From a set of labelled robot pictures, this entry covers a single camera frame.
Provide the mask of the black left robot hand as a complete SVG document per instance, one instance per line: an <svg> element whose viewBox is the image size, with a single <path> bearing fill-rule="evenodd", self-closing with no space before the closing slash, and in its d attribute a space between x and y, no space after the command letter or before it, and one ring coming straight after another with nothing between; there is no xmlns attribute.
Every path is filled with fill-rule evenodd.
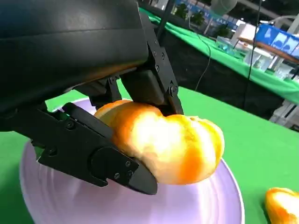
<svg viewBox="0 0 299 224"><path fill-rule="evenodd" d="M99 187L108 180L155 195L157 181L112 142L113 131L67 103L46 100L76 89L100 108L131 98L182 114L165 49L135 0L3 0L0 3L0 129L41 149L39 163Z"/></svg>

